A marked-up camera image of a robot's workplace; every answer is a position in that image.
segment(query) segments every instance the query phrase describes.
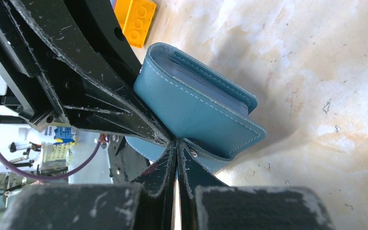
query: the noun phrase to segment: beige marble surface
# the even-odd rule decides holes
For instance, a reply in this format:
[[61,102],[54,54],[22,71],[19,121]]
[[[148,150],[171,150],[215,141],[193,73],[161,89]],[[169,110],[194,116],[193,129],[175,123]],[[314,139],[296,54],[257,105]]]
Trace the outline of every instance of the beige marble surface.
[[337,229],[368,229],[368,0],[155,2],[146,47],[176,46],[259,100],[266,139],[218,177],[309,187]]

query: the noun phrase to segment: yellow toy block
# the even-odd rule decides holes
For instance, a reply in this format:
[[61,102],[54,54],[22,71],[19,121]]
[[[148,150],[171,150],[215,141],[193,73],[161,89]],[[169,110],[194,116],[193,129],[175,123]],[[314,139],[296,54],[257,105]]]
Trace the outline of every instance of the yellow toy block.
[[115,15],[131,46],[142,48],[145,44],[156,4],[151,0],[117,0]]

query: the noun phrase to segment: wallet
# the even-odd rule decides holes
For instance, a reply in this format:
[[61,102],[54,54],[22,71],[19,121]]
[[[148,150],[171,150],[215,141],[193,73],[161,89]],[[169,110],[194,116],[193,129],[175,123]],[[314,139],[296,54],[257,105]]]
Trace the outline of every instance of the wallet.
[[[253,94],[168,44],[148,48],[134,91],[211,172],[265,137],[264,129],[249,118],[257,106]],[[151,161],[164,151],[139,138],[126,140]]]

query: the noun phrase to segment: cable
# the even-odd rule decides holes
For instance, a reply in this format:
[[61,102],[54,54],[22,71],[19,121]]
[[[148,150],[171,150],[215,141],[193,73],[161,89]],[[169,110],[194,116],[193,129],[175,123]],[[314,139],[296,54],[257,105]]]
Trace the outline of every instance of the cable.
[[27,172],[24,172],[16,167],[14,167],[0,152],[0,162],[9,170],[11,170],[12,172],[20,175],[20,176],[24,176],[26,178],[30,178],[33,180],[39,180],[39,181],[53,181],[53,180],[59,180],[59,179],[63,179],[66,177],[69,177],[71,175],[73,175],[74,173],[78,172],[79,170],[81,170],[82,168],[84,168],[96,155],[96,153],[98,152],[99,146],[100,146],[101,142],[98,141],[98,143],[96,144],[94,151],[91,153],[91,155],[88,157],[88,159],[86,159],[80,166],[78,166],[77,168],[71,170],[68,173],[62,174],[62,175],[58,175],[58,176],[38,176],[38,175],[33,175],[33,174],[29,174]]

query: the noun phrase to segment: blue wallet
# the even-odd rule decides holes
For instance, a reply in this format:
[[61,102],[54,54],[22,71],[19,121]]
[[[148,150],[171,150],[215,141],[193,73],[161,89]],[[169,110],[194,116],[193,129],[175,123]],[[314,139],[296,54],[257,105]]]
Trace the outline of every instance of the blue wallet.
[[[148,48],[134,91],[211,172],[265,137],[248,116],[257,106],[254,95],[170,45]],[[164,151],[139,138],[126,140],[151,161]]]

